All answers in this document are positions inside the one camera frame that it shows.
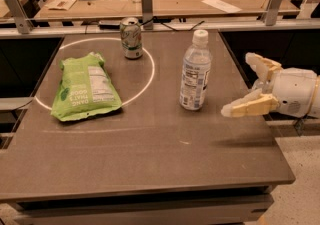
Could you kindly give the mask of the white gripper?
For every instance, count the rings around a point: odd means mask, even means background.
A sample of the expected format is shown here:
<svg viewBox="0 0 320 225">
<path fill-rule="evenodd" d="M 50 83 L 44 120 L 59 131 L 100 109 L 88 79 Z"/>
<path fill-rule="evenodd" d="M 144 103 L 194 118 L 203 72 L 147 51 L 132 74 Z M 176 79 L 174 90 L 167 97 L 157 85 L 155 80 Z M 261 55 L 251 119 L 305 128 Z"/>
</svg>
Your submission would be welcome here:
<svg viewBox="0 0 320 225">
<path fill-rule="evenodd" d="M 320 118 L 320 76 L 314 71 L 298 68 L 282 70 L 279 62 L 251 52 L 246 54 L 245 61 L 263 83 L 272 78 L 272 94 L 256 89 L 224 105 L 221 110 L 224 117 L 259 116 L 276 110 L 297 118 L 305 115 Z"/>
</svg>

